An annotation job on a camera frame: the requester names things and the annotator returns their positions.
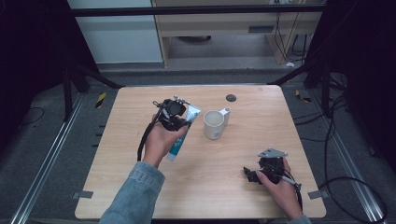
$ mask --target mug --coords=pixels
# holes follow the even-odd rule
[[[204,134],[209,139],[218,139],[228,124],[231,109],[226,107],[222,110],[209,110],[204,114]]]

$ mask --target toothpaste tube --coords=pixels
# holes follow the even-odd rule
[[[189,105],[189,110],[187,111],[187,116],[186,116],[186,121],[190,122],[191,124],[195,121],[195,119],[198,117],[199,113],[201,113],[201,109],[196,107],[195,105]],[[180,151],[181,145],[183,145],[184,139],[186,138],[187,133],[189,130],[186,131],[186,133],[178,138],[176,142],[172,145],[171,150],[169,150],[169,153],[167,155],[167,159],[169,161],[174,161],[176,158],[177,153]]]

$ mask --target denim jacket sleeve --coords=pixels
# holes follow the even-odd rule
[[[157,168],[139,161],[99,223],[151,223],[164,180]]]
[[[288,224],[311,224],[311,221],[306,215],[302,215],[289,221]]]

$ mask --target person's right hand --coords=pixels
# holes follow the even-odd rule
[[[285,170],[290,172],[290,167],[286,158],[283,158]],[[276,185],[271,182],[268,177],[260,171],[256,171],[257,177],[262,184],[268,189],[276,204],[284,211],[289,220],[295,219],[303,215],[303,211],[298,203],[294,186],[281,179]]]
[[[183,136],[189,126],[181,127],[177,132],[166,130],[160,122],[155,123],[145,144],[145,156],[142,161],[145,161],[152,166],[158,168],[163,157],[169,152],[176,140]]]

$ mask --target camera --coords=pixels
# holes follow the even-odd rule
[[[271,182],[278,184],[282,179],[282,176],[285,174],[283,157],[287,155],[287,153],[273,148],[268,148],[264,152],[261,152],[258,155],[261,157],[259,160],[260,172],[265,174]],[[244,167],[244,172],[247,176],[248,182],[258,182],[259,184],[262,184],[256,175],[256,171],[250,171],[247,167]]]
[[[163,127],[168,131],[178,131],[181,127],[188,124],[186,120],[181,118],[186,111],[186,106],[188,104],[185,100],[178,96],[174,96],[175,100],[166,99],[161,104],[153,102],[159,111],[157,114],[158,121],[163,125]]]

